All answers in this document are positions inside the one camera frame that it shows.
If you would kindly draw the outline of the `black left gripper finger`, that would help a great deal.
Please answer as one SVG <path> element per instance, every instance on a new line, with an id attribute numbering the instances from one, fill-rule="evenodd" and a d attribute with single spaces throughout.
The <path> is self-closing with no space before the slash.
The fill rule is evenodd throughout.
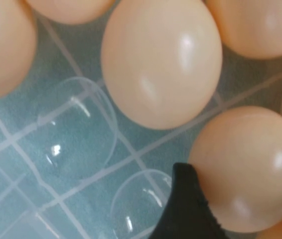
<path id="1" fill-rule="evenodd" d="M 171 194 L 153 230 L 154 239 L 226 239 L 199 185 L 194 167 L 173 165 Z"/>

